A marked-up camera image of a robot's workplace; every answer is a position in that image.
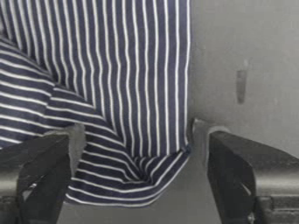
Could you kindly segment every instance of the cloth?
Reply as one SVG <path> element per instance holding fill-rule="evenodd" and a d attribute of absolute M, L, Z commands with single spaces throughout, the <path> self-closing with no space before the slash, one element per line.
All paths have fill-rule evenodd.
<path fill-rule="evenodd" d="M 66 201 L 141 207 L 189 155 L 185 0 L 1 0 L 0 147 L 73 123 Z"/>

